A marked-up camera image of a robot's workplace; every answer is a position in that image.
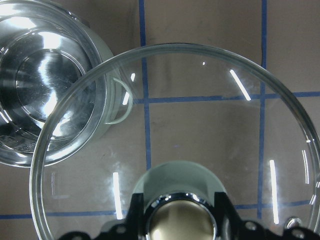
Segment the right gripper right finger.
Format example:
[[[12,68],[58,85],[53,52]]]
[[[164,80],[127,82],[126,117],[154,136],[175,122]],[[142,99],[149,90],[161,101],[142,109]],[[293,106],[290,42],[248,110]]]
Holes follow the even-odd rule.
[[[221,240],[244,240],[244,221],[225,192],[214,193],[217,237]]]

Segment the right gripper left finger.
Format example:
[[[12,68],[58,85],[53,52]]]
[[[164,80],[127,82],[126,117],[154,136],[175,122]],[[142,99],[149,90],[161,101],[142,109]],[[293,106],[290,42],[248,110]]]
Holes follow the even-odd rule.
[[[118,240],[146,240],[144,194],[134,193],[124,222],[116,227]]]

